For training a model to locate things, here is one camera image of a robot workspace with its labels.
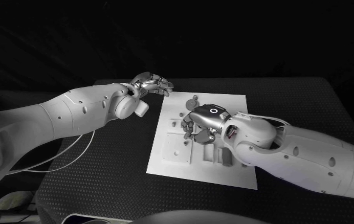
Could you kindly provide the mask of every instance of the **robotic hand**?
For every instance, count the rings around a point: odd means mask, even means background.
[[[90,133],[108,121],[140,117],[150,93],[169,96],[173,84],[144,72],[130,83],[77,88],[48,102],[0,111],[0,180],[25,154],[49,141]]]
[[[273,126],[267,120],[282,123]],[[201,128],[194,132],[194,123]],[[293,127],[280,119],[238,112],[207,104],[184,118],[185,139],[207,145],[221,135],[224,147],[247,166],[257,166],[302,188],[354,197],[354,147],[340,139]]]

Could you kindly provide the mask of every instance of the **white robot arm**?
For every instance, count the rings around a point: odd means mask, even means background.
[[[273,120],[283,125],[273,126],[250,114],[231,116],[223,107],[208,104],[197,107],[184,119],[185,139],[210,144],[218,133],[224,146],[243,164],[260,167],[311,191],[354,197],[353,145],[290,126],[280,119]],[[192,134],[194,123],[204,129],[197,135]]]
[[[149,106],[140,97],[147,92],[169,96],[172,88],[165,78],[144,72],[130,83],[77,88],[42,104],[0,111],[0,180],[33,148],[133,113],[142,117]]]

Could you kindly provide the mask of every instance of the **black background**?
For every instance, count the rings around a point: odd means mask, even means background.
[[[0,89],[97,79],[321,76],[345,108],[354,0],[0,0]]]

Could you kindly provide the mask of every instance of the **black tablecloth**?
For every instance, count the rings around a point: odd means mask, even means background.
[[[101,80],[95,84],[126,82]],[[246,95],[250,114],[282,118],[354,142],[354,124],[322,78],[172,79],[175,91]],[[169,210],[234,213],[269,223],[354,223],[354,199],[311,192],[256,168],[259,190],[146,174],[163,97],[149,94],[143,118],[131,115],[95,131],[91,147],[66,168],[46,174],[38,193],[43,223],[72,213],[136,220]],[[52,163],[82,152],[91,133]],[[66,138],[62,149],[74,142]]]

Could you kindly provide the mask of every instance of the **white cable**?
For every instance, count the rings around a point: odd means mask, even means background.
[[[53,171],[56,171],[56,170],[61,170],[61,169],[64,169],[65,167],[68,167],[78,159],[79,159],[79,157],[84,155],[84,153],[85,153],[85,151],[87,151],[87,149],[88,149],[88,147],[90,147],[90,145],[91,145],[91,142],[92,142],[92,139],[94,139],[94,133],[92,133],[92,137],[91,137],[91,140],[90,140],[90,143],[88,143],[88,145],[87,145],[87,148],[85,148],[85,150],[82,151],[82,153],[79,154],[79,156],[65,165],[65,166],[62,166],[61,168],[58,168],[58,169],[52,169],[52,170],[45,170],[45,171],[39,171],[39,170],[26,170],[27,172],[35,172],[35,173],[48,173],[48,172],[53,172]]]
[[[61,156],[61,155],[71,149],[71,147],[72,147],[72,146],[75,145],[75,143],[79,141],[81,137],[82,137],[82,135],[77,138],[77,140],[75,140],[74,143],[68,146],[68,148],[66,148],[61,153],[58,153],[52,158],[49,158],[48,160],[45,160],[45,161],[40,162],[39,164],[36,164],[36,165],[33,165],[33,166],[30,166],[30,167],[27,167],[27,168],[25,168],[25,169],[19,169],[19,170],[10,171],[6,175],[9,175],[9,174],[16,174],[16,173],[19,173],[19,172],[23,172],[25,170],[35,168],[36,166],[45,164],[46,162],[49,162],[51,160],[53,160],[55,158],[58,158],[58,157],[59,157],[59,156]]]
[[[264,119],[270,119],[270,120],[275,120],[277,121],[279,123],[285,124],[285,125],[290,125],[289,122],[286,122],[285,120],[279,119],[279,118],[273,118],[273,117],[266,117],[266,116],[259,116],[259,115],[251,115],[251,114],[246,114],[246,113],[240,113],[246,116],[250,116],[250,117],[256,117],[256,118],[264,118]]]

